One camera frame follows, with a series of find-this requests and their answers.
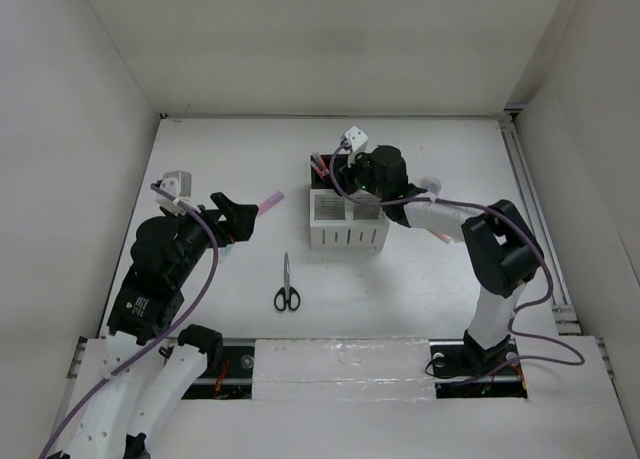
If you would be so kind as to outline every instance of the slotted white box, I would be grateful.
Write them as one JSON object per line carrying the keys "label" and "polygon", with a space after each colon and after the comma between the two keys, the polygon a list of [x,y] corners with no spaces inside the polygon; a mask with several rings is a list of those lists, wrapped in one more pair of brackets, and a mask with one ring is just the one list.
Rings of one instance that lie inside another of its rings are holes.
{"label": "slotted white box", "polygon": [[311,189],[311,249],[358,249],[381,251],[389,231],[389,220],[378,199],[365,192],[356,193],[371,206],[361,206],[338,196],[332,189]]}

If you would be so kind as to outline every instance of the black scissor handle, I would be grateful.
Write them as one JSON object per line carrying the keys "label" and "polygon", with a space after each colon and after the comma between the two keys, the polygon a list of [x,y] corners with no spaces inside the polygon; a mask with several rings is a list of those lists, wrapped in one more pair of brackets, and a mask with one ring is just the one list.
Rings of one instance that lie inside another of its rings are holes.
{"label": "black scissor handle", "polygon": [[289,310],[295,312],[300,307],[300,294],[293,287],[289,288]]}
{"label": "black scissor handle", "polygon": [[297,311],[300,307],[300,294],[298,294],[298,291],[293,287],[290,287],[289,300],[287,301],[286,291],[284,287],[281,287],[273,298],[273,307],[275,307],[278,312],[284,312],[287,309],[291,312]]}
{"label": "black scissor handle", "polygon": [[279,312],[284,312],[287,308],[287,294],[284,287],[281,287],[280,290],[276,292],[276,296],[273,298],[273,307],[275,307]]}

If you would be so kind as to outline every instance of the black base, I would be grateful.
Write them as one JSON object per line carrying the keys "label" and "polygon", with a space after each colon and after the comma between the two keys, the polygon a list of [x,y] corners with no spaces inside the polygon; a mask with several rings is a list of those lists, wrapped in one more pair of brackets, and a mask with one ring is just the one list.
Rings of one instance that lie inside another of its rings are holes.
{"label": "black base", "polygon": [[[222,358],[215,368],[207,369],[193,384],[182,399],[251,399],[251,383],[253,378],[253,366],[247,367],[243,358],[250,357],[253,360],[255,347],[253,345],[227,345],[222,350]],[[220,392],[215,394],[215,380],[220,376],[224,364],[229,361],[229,368],[222,381]],[[206,384],[201,379],[209,379]]]}
{"label": "black base", "polygon": [[482,356],[479,356],[469,343],[463,341],[434,341],[430,349],[433,359],[425,372],[436,378],[438,399],[527,397],[520,372],[513,367],[505,367],[494,376],[484,377],[477,383],[465,386],[455,384],[464,378],[490,372],[505,362],[506,355],[510,352],[517,354],[518,349],[511,342],[501,343],[491,351],[485,351]]}

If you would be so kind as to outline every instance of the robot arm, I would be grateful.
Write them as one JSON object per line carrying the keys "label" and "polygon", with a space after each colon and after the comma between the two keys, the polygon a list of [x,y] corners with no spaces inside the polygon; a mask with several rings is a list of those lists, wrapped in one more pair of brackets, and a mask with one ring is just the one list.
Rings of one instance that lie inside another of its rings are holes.
{"label": "robot arm", "polygon": [[[187,194],[180,186],[181,178],[175,176],[172,182],[171,174],[165,175],[166,180],[156,186],[170,190],[172,196],[184,197]],[[218,209],[200,206],[198,210],[218,246],[249,240],[258,207],[235,204],[222,193],[212,194],[211,199]],[[180,209],[172,207],[175,204],[171,202],[163,206],[164,217],[149,219],[136,231],[131,247],[133,264],[107,321],[105,379],[95,386],[102,389],[88,403],[70,444],[50,456],[52,459],[148,458],[146,442],[157,435],[193,379],[220,358],[222,336],[192,325],[182,331],[174,354],[139,402],[151,354],[157,349],[110,377],[112,371],[166,335],[184,302],[182,285],[211,247],[209,235],[193,217],[179,215]]]}
{"label": "robot arm", "polygon": [[[477,371],[505,351],[509,319],[538,261],[519,236],[492,214],[440,203],[411,184],[397,148],[379,146],[366,153],[366,142],[357,128],[343,136],[349,156],[334,171],[340,188],[348,194],[365,190],[377,196],[387,217],[402,226],[436,230],[466,243],[481,289],[475,316],[464,333],[463,360],[469,371]],[[513,203],[500,200],[488,208],[514,223],[542,252]]]}

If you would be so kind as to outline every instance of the white plastic part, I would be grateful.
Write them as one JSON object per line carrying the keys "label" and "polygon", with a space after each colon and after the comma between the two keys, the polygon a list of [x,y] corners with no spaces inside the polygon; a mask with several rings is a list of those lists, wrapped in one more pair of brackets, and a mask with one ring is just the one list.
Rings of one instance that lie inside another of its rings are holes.
{"label": "white plastic part", "polygon": [[167,172],[162,176],[160,189],[174,196],[176,201],[170,201],[166,197],[156,194],[156,202],[172,214],[185,214],[184,209],[177,205],[177,201],[191,197],[191,174],[185,171]]}
{"label": "white plastic part", "polygon": [[362,132],[356,126],[353,126],[342,135],[341,139],[347,152],[349,152],[347,164],[351,166],[351,164],[353,164],[356,160],[358,154],[366,150],[369,138],[364,132]]}
{"label": "white plastic part", "polygon": [[254,400],[436,399],[434,379],[424,373],[427,339],[259,339],[255,346]]}
{"label": "white plastic part", "polygon": [[[106,339],[107,355],[102,375],[107,377],[142,346],[123,332]],[[122,459],[131,415],[154,351],[149,352],[102,388],[89,402],[78,431],[64,453],[72,458]]]}
{"label": "white plastic part", "polygon": [[442,190],[442,183],[435,176],[425,176],[420,179],[420,187],[437,196]]}
{"label": "white plastic part", "polygon": [[500,344],[509,335],[509,320],[525,286],[523,283],[507,298],[480,288],[476,313],[467,332],[483,349]]}
{"label": "white plastic part", "polygon": [[365,192],[358,192],[355,197],[372,205],[354,204],[332,189],[311,189],[311,249],[382,250],[389,220],[375,205],[378,198]]}
{"label": "white plastic part", "polygon": [[197,347],[176,346],[171,357],[136,404],[128,434],[146,435],[145,448],[151,451],[162,430],[189,386],[207,369],[207,356]]}
{"label": "white plastic part", "polygon": [[[418,197],[433,197],[429,193]],[[478,215],[462,207],[451,207],[437,202],[410,202],[404,206],[404,213],[411,227],[429,229],[446,234],[456,241],[464,242],[462,224]]]}

